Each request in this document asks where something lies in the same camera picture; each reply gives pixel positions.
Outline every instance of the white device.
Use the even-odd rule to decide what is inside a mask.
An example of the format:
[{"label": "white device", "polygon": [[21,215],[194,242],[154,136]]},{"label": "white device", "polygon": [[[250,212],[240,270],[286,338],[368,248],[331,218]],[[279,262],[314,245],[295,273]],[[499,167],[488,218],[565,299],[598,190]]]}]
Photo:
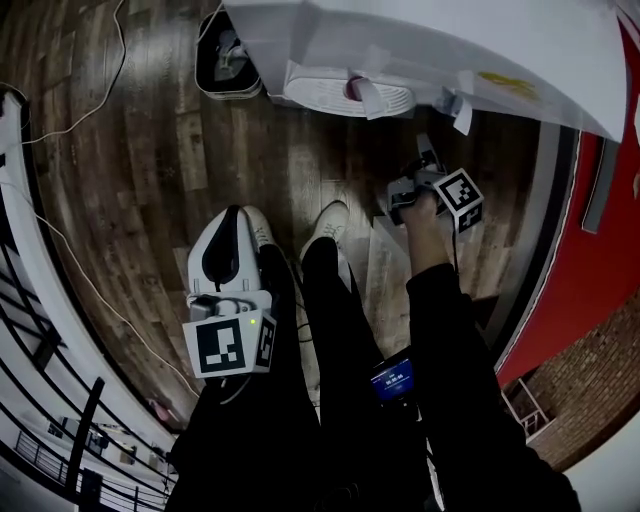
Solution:
[{"label": "white device", "polygon": [[627,77],[611,2],[224,3],[274,102],[374,119],[453,94],[461,131],[475,109],[622,140]]},{"label": "white device", "polygon": [[244,210],[231,206],[209,223],[189,253],[188,275],[191,321],[182,327],[196,377],[268,372],[277,322]]}]

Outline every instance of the black pants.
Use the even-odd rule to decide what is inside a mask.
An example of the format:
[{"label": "black pants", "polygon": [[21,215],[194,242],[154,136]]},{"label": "black pants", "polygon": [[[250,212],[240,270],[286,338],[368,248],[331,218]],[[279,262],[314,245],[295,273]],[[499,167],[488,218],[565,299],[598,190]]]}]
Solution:
[{"label": "black pants", "polygon": [[[406,453],[395,453],[404,450],[399,446],[407,432],[390,430],[393,422],[377,404],[369,379],[383,358],[353,277],[349,292],[338,276],[335,243],[317,240],[302,263],[305,308],[320,365],[322,429],[302,373],[291,273],[275,246],[263,246],[260,260],[263,284],[276,298],[271,371],[253,375],[225,405],[220,400],[230,389],[205,387],[171,453],[180,478],[167,510],[186,503],[206,506],[203,500],[211,500],[216,510],[267,504],[281,510],[372,510],[372,503],[386,501],[382,495],[408,499],[412,493],[397,483],[407,480],[398,478],[407,470]],[[245,378],[232,379],[231,390]]]}]

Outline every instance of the red wall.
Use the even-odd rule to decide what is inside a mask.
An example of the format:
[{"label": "red wall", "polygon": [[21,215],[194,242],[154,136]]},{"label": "red wall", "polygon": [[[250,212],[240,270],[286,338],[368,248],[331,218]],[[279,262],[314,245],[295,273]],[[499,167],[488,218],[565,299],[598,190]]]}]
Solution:
[{"label": "red wall", "polygon": [[632,75],[630,110],[598,234],[589,234],[580,227],[594,178],[597,140],[585,133],[556,261],[538,306],[498,372],[501,385],[581,338],[640,285],[640,196],[633,197],[633,181],[640,172],[640,148],[633,126],[640,94],[640,53],[622,32]]}]

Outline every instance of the person's arm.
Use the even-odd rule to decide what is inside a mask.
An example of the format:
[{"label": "person's arm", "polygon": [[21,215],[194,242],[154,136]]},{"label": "person's arm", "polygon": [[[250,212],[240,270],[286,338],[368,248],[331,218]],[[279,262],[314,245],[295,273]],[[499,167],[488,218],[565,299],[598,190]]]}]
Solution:
[{"label": "person's arm", "polygon": [[471,299],[436,225],[435,199],[425,195],[401,214],[413,274],[415,389],[447,511],[580,510],[568,479],[527,448],[522,427],[504,412]]}]

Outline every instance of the black sleeve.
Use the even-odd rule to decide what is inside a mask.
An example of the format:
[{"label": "black sleeve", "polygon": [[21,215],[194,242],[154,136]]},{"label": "black sleeve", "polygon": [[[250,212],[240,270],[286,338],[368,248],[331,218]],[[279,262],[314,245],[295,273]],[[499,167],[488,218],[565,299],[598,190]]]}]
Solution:
[{"label": "black sleeve", "polygon": [[422,272],[407,291],[415,390],[447,511],[580,510],[569,480],[526,446],[504,411],[453,267]]}]

